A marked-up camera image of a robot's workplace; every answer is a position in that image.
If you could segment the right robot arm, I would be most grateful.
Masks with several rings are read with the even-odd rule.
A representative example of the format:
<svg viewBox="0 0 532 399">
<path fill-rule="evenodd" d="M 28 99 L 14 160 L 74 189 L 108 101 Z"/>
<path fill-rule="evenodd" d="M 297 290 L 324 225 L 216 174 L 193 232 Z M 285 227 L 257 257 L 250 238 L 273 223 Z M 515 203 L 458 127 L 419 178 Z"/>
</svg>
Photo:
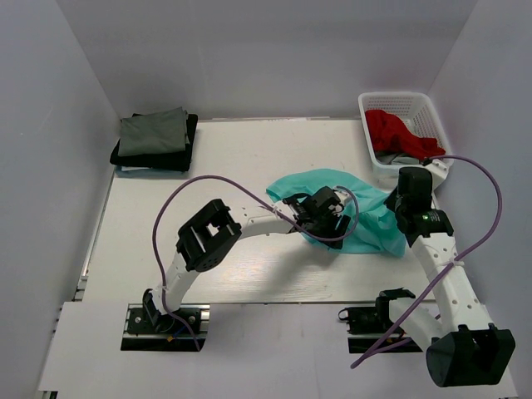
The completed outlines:
<svg viewBox="0 0 532 399">
<path fill-rule="evenodd" d="M 376 323 L 388 332 L 401 329 L 412 339 L 425 353 L 437 386 L 496 385 L 515 350 L 515 339 L 510 330 L 496 327 L 475 295 L 456 253 L 451 222 L 432 205 L 432 186 L 429 170 L 402 167 L 385 205 L 425 271 L 440 316 L 421 308 L 421 297 L 397 288 L 377 297 Z"/>
</svg>

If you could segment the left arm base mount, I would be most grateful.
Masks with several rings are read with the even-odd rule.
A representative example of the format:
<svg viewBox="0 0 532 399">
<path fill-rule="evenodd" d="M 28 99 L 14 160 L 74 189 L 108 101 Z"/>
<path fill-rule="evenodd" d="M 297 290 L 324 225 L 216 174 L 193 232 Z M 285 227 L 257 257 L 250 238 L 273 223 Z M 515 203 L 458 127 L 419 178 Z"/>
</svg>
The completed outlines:
<svg viewBox="0 0 532 399">
<path fill-rule="evenodd" d="M 183 305 L 177 314 L 192 328 L 199 349 L 207 338 L 209 305 Z M 126 312 L 121 351 L 123 352 L 197 352 L 188 328 L 174 318 L 164 316 L 154 327 L 140 304 L 130 304 Z"/>
</svg>

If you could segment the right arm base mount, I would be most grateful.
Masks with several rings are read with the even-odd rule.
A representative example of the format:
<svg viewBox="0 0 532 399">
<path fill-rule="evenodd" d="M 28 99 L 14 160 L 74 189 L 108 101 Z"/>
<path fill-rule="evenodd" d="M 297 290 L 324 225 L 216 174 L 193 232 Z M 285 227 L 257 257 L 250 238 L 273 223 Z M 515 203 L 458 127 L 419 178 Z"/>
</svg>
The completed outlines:
<svg viewBox="0 0 532 399">
<path fill-rule="evenodd" d="M 382 322 L 375 306 L 342 308 L 338 321 L 347 325 L 347 345 L 350 354 L 363 354 L 392 324 Z M 406 335 L 402 328 L 380 345 L 386 352 L 419 353 L 421 349 Z"/>
</svg>

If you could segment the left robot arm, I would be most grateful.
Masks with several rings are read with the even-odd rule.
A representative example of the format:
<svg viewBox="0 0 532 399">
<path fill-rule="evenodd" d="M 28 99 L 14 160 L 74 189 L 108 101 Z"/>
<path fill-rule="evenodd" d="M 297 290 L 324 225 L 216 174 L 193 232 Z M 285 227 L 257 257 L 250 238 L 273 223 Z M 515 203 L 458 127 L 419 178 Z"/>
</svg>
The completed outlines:
<svg viewBox="0 0 532 399">
<path fill-rule="evenodd" d="M 345 189 L 322 187 L 313 195 L 292 195 L 273 205 L 232 210 L 213 199 L 179 230 L 175 256 L 157 288 L 148 289 L 142 304 L 147 322 L 166 333 L 177 318 L 185 294 L 201 273 L 218 266 L 238 241 L 268 235 L 311 234 L 330 248 L 340 249 L 352 218 L 344 214 L 353 196 Z"/>
</svg>

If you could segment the teal t shirt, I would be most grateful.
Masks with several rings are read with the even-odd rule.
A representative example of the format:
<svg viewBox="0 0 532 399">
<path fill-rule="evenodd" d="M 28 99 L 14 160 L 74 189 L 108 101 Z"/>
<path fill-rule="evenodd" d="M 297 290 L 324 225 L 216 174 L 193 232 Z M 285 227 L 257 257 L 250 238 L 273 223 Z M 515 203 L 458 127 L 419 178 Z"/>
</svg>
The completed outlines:
<svg viewBox="0 0 532 399">
<path fill-rule="evenodd" d="M 273 202 L 291 195 L 312 195 L 323 186 L 338 185 L 352 191 L 357 198 L 359 210 L 350 204 L 345 214 L 358 217 L 354 233 L 343 240 L 341 254 L 388 254 L 397 258 L 406 252 L 406 238 L 397 228 L 395 215 L 385 205 L 387 193 L 374 188 L 345 171 L 332 169 L 309 170 L 286 175 L 266 188 Z"/>
</svg>

